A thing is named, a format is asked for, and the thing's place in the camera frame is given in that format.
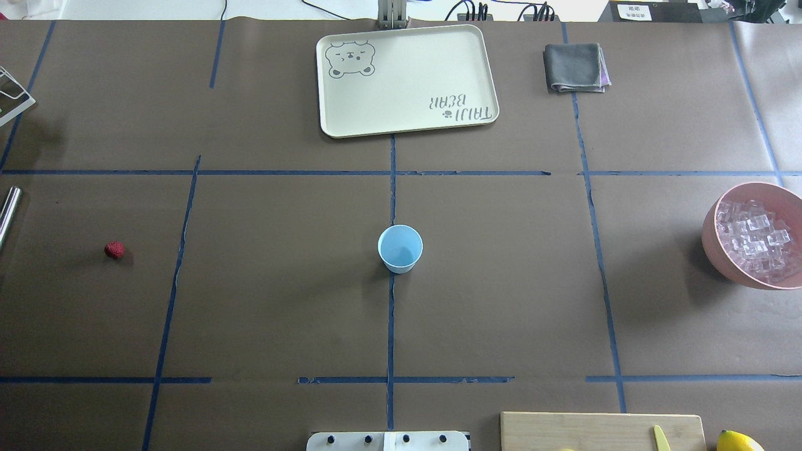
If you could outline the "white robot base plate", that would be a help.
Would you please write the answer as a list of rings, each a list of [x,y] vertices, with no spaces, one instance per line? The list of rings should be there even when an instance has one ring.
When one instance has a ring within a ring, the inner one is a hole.
[[[318,432],[306,450],[471,450],[468,433],[456,430]]]

